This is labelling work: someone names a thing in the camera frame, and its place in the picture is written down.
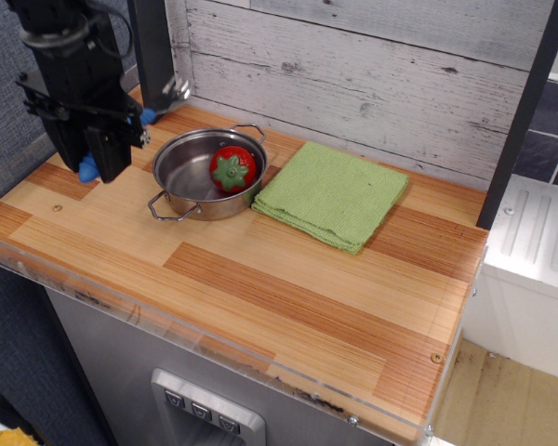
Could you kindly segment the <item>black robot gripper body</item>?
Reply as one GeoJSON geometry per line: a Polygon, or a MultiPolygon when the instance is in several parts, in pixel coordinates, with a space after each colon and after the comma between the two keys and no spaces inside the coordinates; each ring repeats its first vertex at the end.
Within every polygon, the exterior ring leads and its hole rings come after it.
{"type": "Polygon", "coordinates": [[[111,141],[139,148],[149,141],[141,106],[121,86],[122,62],[94,39],[66,54],[57,48],[33,53],[39,69],[16,80],[30,113],[81,133],[95,128],[111,141]]]}

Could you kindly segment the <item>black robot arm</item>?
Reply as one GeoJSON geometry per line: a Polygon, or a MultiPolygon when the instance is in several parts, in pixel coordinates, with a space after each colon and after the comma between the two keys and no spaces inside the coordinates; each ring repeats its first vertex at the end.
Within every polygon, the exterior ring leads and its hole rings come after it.
{"type": "Polygon", "coordinates": [[[38,69],[23,72],[28,113],[38,116],[80,181],[114,181],[147,137],[142,108],[121,85],[120,53],[107,6],[88,1],[11,1],[20,39],[38,69]]]}

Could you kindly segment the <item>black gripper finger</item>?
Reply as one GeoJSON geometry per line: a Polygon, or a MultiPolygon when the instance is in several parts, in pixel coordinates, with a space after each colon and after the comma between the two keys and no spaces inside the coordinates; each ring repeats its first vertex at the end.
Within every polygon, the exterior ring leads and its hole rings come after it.
{"type": "Polygon", "coordinates": [[[72,171],[80,169],[80,163],[89,153],[85,133],[76,121],[43,119],[43,125],[60,158],[72,171]]]}
{"type": "Polygon", "coordinates": [[[128,144],[103,132],[97,127],[85,131],[88,152],[84,156],[84,182],[100,178],[103,183],[114,181],[130,164],[128,144]]]}

